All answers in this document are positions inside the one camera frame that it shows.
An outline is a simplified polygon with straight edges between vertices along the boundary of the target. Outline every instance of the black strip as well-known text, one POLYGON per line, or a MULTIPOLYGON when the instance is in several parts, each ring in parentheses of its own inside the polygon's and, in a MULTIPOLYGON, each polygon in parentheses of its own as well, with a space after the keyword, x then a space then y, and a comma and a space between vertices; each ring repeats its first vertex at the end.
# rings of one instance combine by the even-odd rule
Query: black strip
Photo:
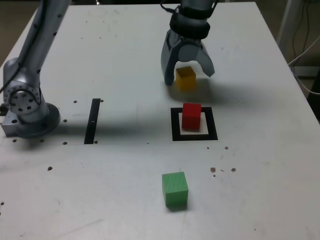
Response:
POLYGON ((178 21, 178 14, 174 13, 171 16, 170 20, 170 28, 177 34, 194 40, 201 40, 205 39, 210 30, 210 24, 206 22, 203 26, 191 26, 191 25, 184 25, 178 21))
MULTIPOLYGON (((314 81, 311 91, 315 93, 320 93, 320 70, 318 72, 316 80, 314 81)), ((307 98, 307 101, 309 102, 309 105, 315 117, 320 121, 320 96, 310 93, 307 98)))
POLYGON ((214 115, 211 107, 202 107, 201 112, 205 114, 206 126, 208 134, 184 134, 180 133, 179 113, 182 113, 182 107, 171 108, 171 128, 172 128, 172 141, 208 141, 218 140, 214 115))
POLYGON ((84 144, 94 144, 99 107, 100 107, 100 98, 93 98, 91 103, 88 124, 86 126, 84 144))
POLYGON ((204 20, 208 19, 211 17, 212 13, 214 12, 214 9, 208 9, 208 10, 197 10, 193 9, 191 7, 182 7, 181 9, 181 14, 184 15, 187 18, 190 19, 197 19, 197 20, 204 20))

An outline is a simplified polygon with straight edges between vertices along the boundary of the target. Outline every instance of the white cable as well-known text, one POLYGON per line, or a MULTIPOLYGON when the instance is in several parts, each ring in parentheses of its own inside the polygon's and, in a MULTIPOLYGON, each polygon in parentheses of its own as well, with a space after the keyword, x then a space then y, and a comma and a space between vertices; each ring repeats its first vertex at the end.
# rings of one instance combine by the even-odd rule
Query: white cable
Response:
POLYGON ((293 76, 295 77, 295 79, 298 80, 298 84, 301 84, 302 87, 303 87, 305 90, 307 90, 307 91, 308 91, 309 93, 311 93, 311 94, 320 95, 319 92, 310 91, 294 73, 292 73, 292 74, 293 74, 293 76))
POLYGON ((288 63, 288 65, 290 66, 290 64, 292 64, 295 60, 299 59, 303 54, 305 54, 313 45, 316 44, 316 42, 320 39, 320 35, 318 36, 318 38, 310 45, 310 47, 308 47, 303 53, 301 53, 299 56, 297 56, 295 59, 293 59, 291 62, 288 63))

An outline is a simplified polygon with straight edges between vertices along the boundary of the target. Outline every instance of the white table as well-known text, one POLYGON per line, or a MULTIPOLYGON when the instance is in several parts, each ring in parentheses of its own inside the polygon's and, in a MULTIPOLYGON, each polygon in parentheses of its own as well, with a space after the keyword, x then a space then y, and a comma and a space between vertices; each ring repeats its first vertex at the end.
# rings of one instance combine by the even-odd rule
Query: white table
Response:
POLYGON ((44 142, 0 131, 1 240, 320 238, 319 124, 256 4, 220 3, 209 20, 216 141, 172 141, 169 21, 158 5, 69 8, 41 71, 67 122, 44 142), (93 98, 98 144, 84 145, 93 98), (188 209, 171 212, 162 174, 180 170, 188 209))

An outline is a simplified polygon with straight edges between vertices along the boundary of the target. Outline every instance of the wooden block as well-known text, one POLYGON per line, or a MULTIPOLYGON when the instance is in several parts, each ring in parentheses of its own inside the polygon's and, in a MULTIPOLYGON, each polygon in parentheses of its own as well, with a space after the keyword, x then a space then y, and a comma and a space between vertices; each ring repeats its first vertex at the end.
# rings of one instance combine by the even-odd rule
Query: wooden block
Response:
POLYGON ((187 206, 188 185, 184 172, 175 172, 162 175, 162 191, 167 208, 187 206))
POLYGON ((182 108, 183 129, 200 130, 201 104, 184 103, 182 108))
POLYGON ((196 73, 191 66, 176 69, 175 84, 181 92, 190 92, 196 89, 196 73))

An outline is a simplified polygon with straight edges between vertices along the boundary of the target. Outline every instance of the floor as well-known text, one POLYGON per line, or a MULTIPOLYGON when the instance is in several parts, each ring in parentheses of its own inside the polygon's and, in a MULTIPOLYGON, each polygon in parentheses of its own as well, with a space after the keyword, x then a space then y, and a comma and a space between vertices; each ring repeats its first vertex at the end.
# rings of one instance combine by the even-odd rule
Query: floor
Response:
MULTIPOLYGON (((280 29, 287 0, 249 0, 246 2, 256 2, 273 37, 276 38, 280 29)), ((4 36, 0 38, 0 65, 7 58, 38 5, 39 1, 0 0, 0 36, 4 36)), ((320 4, 317 4, 316 7, 314 7, 314 5, 310 7, 310 37, 307 45, 310 45, 312 40, 319 34, 316 31, 319 28, 320 23, 320 14, 317 14, 319 8, 320 4)), ((306 29, 306 27, 302 27, 300 33, 297 35, 295 44, 298 49, 301 49, 303 46, 306 29)), ((315 46, 315 51, 312 51, 310 56, 308 55, 304 57, 304 59, 301 59, 299 64, 308 66, 320 65, 319 53, 320 44, 319 47, 315 46)), ((293 59, 293 51, 291 48, 287 52, 285 58, 287 61, 293 59)), ((307 87, 310 87, 312 86, 313 81, 304 80, 304 83, 307 87)))

